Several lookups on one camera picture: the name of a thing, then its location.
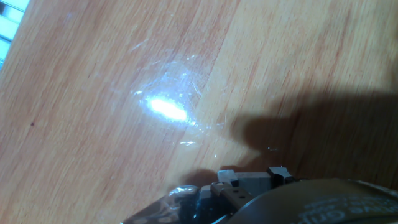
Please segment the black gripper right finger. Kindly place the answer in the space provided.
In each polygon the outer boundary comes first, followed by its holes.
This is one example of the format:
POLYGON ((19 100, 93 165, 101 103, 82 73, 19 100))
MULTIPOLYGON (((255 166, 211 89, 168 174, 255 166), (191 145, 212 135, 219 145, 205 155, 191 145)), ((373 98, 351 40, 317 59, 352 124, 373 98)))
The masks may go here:
POLYGON ((293 182, 295 182, 295 178, 285 167, 269 167, 266 172, 262 172, 259 177, 256 177, 253 196, 259 196, 293 182))

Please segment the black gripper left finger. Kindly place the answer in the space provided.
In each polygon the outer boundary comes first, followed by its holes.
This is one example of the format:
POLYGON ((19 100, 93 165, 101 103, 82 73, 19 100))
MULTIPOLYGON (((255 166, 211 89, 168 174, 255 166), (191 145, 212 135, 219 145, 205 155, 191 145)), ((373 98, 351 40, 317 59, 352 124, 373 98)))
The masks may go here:
POLYGON ((234 170, 217 172, 217 182, 210 185, 212 196, 227 213, 236 213, 254 199, 244 188, 239 186, 234 170))

